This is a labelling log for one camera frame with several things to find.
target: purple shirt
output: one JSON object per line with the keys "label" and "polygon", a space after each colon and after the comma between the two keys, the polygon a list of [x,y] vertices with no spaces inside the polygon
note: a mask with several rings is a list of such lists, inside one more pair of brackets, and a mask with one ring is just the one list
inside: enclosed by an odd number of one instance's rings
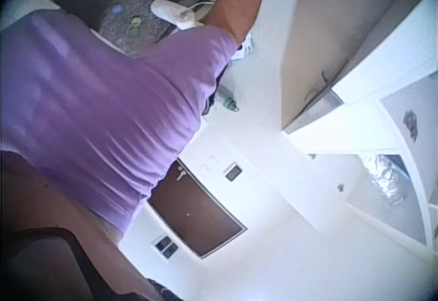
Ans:
{"label": "purple shirt", "polygon": [[2,145],[124,233],[198,130],[237,45],[182,31],[131,59],[61,10],[1,34]]}

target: skin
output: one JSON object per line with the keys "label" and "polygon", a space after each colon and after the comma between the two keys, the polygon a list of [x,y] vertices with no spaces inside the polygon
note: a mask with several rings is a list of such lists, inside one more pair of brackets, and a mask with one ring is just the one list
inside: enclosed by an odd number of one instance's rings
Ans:
{"label": "skin", "polygon": [[[261,0],[218,0],[207,19],[207,25],[228,31],[238,44],[242,43],[253,26]],[[149,282],[132,266],[117,247],[121,234],[110,224],[89,212],[73,199],[59,192],[40,176],[20,155],[1,152],[1,230],[2,246],[12,231],[29,228],[62,227],[75,234],[94,266],[116,293],[136,292],[153,301],[161,297]],[[68,280],[62,272],[71,264],[61,264],[53,283]],[[66,284],[74,289],[75,284]],[[89,300],[87,289],[64,291]]]}

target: person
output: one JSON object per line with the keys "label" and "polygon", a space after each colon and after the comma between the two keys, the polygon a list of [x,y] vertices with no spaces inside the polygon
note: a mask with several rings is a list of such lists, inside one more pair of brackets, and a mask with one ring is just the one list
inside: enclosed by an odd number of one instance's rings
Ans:
{"label": "person", "polygon": [[198,130],[260,5],[218,0],[206,26],[137,59],[61,10],[32,12],[2,32],[2,271],[22,292],[177,300],[117,244]]}

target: wooden door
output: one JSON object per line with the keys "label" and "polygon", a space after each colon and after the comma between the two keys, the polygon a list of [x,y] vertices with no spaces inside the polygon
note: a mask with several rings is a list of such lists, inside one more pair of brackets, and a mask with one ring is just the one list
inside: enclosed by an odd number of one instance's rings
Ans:
{"label": "wooden door", "polygon": [[200,257],[245,230],[178,162],[153,190],[149,204]]}

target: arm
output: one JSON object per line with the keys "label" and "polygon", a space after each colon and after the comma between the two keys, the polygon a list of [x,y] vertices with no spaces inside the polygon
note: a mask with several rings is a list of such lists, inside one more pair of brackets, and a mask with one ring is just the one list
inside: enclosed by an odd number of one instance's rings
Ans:
{"label": "arm", "polygon": [[207,19],[207,25],[228,31],[241,44],[259,13],[261,0],[218,0]]}

